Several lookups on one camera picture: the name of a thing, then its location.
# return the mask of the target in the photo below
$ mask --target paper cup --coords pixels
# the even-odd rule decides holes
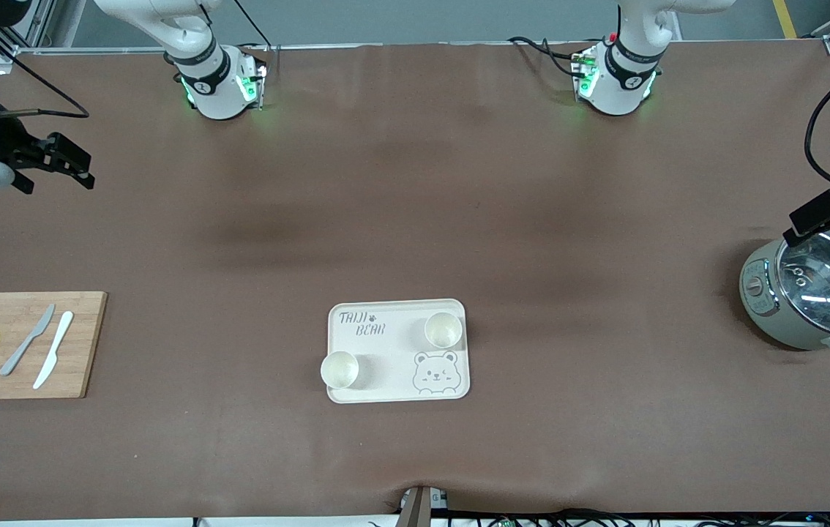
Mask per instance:
[[[425,338],[436,348],[451,348],[461,337],[464,337],[464,324],[451,313],[435,313],[425,321]]]
[[[334,351],[321,363],[321,380],[334,390],[351,387],[359,377],[359,361],[347,351]]]

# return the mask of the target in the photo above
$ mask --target white tray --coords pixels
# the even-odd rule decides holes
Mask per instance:
[[[438,349],[425,337],[425,321],[435,313],[461,321],[464,337],[451,348]],[[359,361],[353,386],[327,388],[334,403],[444,400],[471,389],[464,304],[451,298],[336,304],[327,317],[327,353],[334,351]]]

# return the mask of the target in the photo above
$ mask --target brown table surface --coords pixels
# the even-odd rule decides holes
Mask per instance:
[[[28,61],[97,189],[0,191],[0,291],[110,293],[84,400],[0,401],[0,520],[452,507],[830,509],[830,351],[747,320],[750,251],[826,189],[818,41],[684,43],[632,116],[509,46],[285,51],[212,122],[160,56]],[[15,70],[8,108],[64,109]],[[830,170],[830,105],[816,133]],[[334,304],[457,298],[471,392],[336,405]]]

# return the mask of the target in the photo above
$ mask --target plastic knife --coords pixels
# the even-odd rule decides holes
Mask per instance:
[[[61,321],[57,324],[57,333],[54,335],[54,341],[51,343],[51,350],[48,351],[48,358],[44,359],[44,366],[41,367],[40,373],[37,374],[37,379],[34,380],[33,389],[40,388],[44,381],[51,376],[51,371],[54,366],[57,366],[57,348],[61,345],[61,340],[64,339],[64,334],[67,333],[67,328],[70,327],[70,322],[73,320],[73,311],[64,311],[61,315]]]
[[[51,317],[54,315],[54,304],[50,304],[48,309],[44,311],[44,314],[41,315],[41,320],[37,321],[36,326],[34,329],[31,330],[31,334],[28,334],[28,337],[24,340],[24,343],[15,350],[15,353],[8,357],[6,363],[2,365],[2,370],[0,370],[0,375],[8,375],[12,373],[16,366],[18,366],[18,361],[21,360],[21,356],[24,355],[24,351],[28,349],[28,346],[31,345],[31,341],[34,338],[40,336],[40,334],[44,333],[44,330],[48,328],[48,324],[51,323]]]

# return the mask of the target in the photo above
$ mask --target bear illustration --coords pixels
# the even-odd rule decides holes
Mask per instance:
[[[419,353],[415,356],[415,377],[412,384],[422,394],[452,393],[461,386],[461,373],[457,371],[457,354],[445,351],[440,356]]]

